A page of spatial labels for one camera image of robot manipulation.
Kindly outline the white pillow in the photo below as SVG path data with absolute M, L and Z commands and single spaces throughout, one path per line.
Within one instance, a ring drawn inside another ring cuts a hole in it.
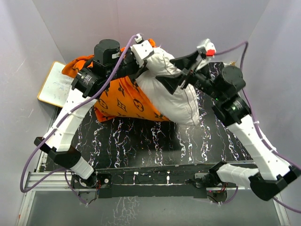
M 192 85 L 185 89 L 177 87 L 173 94 L 156 79 L 159 75 L 173 78 L 180 72 L 171 62 L 174 57 L 160 47 L 154 48 L 154 54 L 147 58 L 147 71 L 136 82 L 146 97 L 170 121 L 186 126 L 200 124 L 198 98 Z

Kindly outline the orange patterned plush pillowcase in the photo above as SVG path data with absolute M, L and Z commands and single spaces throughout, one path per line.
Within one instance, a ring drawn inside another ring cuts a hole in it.
M 90 108 L 98 121 L 115 117 L 167 121 L 159 113 L 137 82 L 122 76 L 126 53 L 116 40 L 104 39 L 94 47 L 94 54 L 81 56 L 68 63 L 62 74 L 73 78 L 71 90 L 63 109 L 69 120 L 83 118 Z

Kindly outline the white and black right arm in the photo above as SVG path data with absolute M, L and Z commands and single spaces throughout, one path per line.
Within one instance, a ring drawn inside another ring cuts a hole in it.
M 233 183 L 250 188 L 257 197 L 268 201 L 297 179 L 301 171 L 273 154 L 258 135 L 260 129 L 252 119 L 251 108 L 238 94 L 246 85 L 241 69 L 226 66 L 216 77 L 210 75 L 208 63 L 215 54 L 215 50 L 209 49 L 172 59 L 171 64 L 179 72 L 172 76 L 159 75 L 156 79 L 170 94 L 178 87 L 185 89 L 192 85 L 215 99 L 212 107 L 215 116 L 239 139 L 257 166 L 242 168 L 221 161 L 206 176 L 196 179 L 195 184 L 220 187 Z

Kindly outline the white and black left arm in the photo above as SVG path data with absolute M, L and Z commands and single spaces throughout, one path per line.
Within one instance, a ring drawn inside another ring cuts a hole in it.
M 136 35 L 124 49 L 116 40 L 104 39 L 94 47 L 92 56 L 78 58 L 62 73 L 73 78 L 67 100 L 49 131 L 34 141 L 37 150 L 45 152 L 56 164 L 73 171 L 81 183 L 92 188 L 97 183 L 95 169 L 71 146 L 72 139 L 89 109 L 101 102 L 101 95 L 113 87 L 114 81 L 137 78 L 153 54 L 148 40 Z

